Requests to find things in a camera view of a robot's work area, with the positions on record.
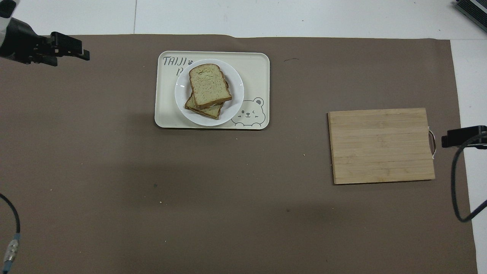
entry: tray with bear drawing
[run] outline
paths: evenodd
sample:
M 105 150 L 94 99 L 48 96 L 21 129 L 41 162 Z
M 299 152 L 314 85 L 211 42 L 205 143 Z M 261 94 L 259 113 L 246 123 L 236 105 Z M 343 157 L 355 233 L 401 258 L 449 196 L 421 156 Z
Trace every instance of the tray with bear drawing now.
M 204 126 L 190 121 L 180 111 L 174 87 L 187 67 L 203 59 L 230 64 L 242 78 L 245 94 L 238 112 L 227 122 Z M 269 124 L 270 62 L 263 53 L 165 51 L 157 64 L 154 119 L 162 128 L 261 130 Z

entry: cartoon bear face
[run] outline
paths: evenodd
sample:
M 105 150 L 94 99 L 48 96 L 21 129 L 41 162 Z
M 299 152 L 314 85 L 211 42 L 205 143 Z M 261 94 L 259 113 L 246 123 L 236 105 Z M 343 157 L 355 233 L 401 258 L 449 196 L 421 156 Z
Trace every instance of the cartoon bear face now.
M 261 125 L 265 121 L 264 100 L 257 97 L 253 100 L 243 100 L 242 106 L 237 114 L 232 118 L 232 122 L 243 126 Z

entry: wooden cutting board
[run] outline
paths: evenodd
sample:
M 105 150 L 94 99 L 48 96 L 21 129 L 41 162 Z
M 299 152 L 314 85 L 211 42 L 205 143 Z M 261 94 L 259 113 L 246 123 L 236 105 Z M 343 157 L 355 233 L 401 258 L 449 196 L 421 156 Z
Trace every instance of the wooden cutting board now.
M 328 113 L 335 184 L 434 179 L 426 109 Z

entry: slice of bread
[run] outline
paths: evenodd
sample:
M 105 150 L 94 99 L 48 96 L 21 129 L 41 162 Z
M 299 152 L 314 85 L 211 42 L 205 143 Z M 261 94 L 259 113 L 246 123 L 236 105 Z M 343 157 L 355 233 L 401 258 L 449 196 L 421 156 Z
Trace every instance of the slice of bread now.
M 223 103 L 219 103 L 219 104 L 210 106 L 209 108 L 198 109 L 198 108 L 196 108 L 196 105 L 194 104 L 193 93 L 191 93 L 191 96 L 186 101 L 186 104 L 184 104 L 185 109 L 192 110 L 198 114 L 201 114 L 201 115 L 209 117 L 209 118 L 213 118 L 215 120 L 217 120 L 218 117 L 220 116 L 220 111 L 222 110 L 222 106 L 223 106 Z
M 205 109 L 232 100 L 225 76 L 220 67 L 215 64 L 194 67 L 189 71 L 189 82 L 197 109 Z

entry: round plate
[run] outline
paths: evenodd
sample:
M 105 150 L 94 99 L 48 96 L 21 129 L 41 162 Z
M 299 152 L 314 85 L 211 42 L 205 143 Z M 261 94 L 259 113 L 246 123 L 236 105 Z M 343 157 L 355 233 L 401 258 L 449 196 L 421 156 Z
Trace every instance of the round plate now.
M 226 101 L 220 111 L 220 117 L 215 120 L 212 118 L 205 117 L 203 115 L 192 112 L 191 110 L 185 109 L 184 104 L 191 95 L 191 85 L 189 84 L 189 71 L 202 64 L 215 64 L 218 65 L 225 76 L 225 80 L 228 82 L 228 90 L 232 95 L 232 100 Z M 181 113 L 194 123 L 202 126 L 216 126 L 221 125 L 234 117 L 239 111 L 242 102 L 244 101 L 244 83 L 242 78 L 240 78 L 239 73 L 229 64 L 217 60 L 217 59 L 203 59 L 194 62 L 189 65 L 179 76 L 176 81 L 176 87 L 174 88 L 174 97 L 176 99 L 176 104 L 178 105 Z

